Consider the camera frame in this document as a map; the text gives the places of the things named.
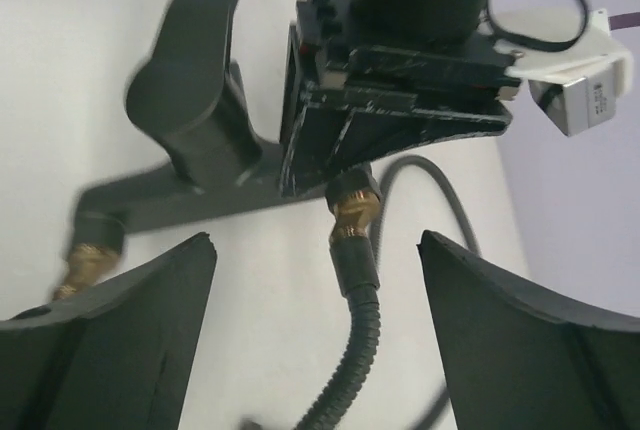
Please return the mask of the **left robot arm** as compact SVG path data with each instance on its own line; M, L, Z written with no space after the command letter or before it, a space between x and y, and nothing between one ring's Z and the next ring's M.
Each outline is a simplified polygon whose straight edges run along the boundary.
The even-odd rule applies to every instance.
M433 143L498 136L515 60L479 30L486 0L298 0L279 190Z

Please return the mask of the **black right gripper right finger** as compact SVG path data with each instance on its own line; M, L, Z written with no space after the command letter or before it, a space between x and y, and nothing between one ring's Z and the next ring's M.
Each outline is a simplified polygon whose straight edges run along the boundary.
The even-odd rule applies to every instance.
M426 231L418 246L460 429L636 429L639 320Z

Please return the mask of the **dark grey faucet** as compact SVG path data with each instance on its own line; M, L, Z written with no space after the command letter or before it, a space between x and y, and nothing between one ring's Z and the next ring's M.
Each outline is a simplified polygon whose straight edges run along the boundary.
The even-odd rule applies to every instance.
M168 160L79 194L54 299L98 283L118 265L126 238L145 231L321 197L336 219L332 241L365 235L380 208L378 184L367 162L338 155L355 117L313 108L314 92L333 102L345 80L320 70L319 49L292 25L280 136L259 136L231 57L238 2L169 1L125 96L129 120Z

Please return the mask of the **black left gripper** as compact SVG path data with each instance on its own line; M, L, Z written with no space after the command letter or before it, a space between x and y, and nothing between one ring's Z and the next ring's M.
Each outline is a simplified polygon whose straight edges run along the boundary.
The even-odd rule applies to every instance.
M351 0L297 0L288 44L286 105L297 105L305 89L509 100L520 87L507 74L515 58L498 52L489 36L474 30L462 42L407 41L362 22ZM511 122L499 101L387 113L305 105L286 144L279 192L303 196L354 167L425 145L499 136Z

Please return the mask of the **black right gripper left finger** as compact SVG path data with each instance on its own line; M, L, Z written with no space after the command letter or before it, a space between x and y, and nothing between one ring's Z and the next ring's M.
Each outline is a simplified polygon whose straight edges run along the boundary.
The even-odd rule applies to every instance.
M2 321L2 428L177 428L216 262L198 233Z

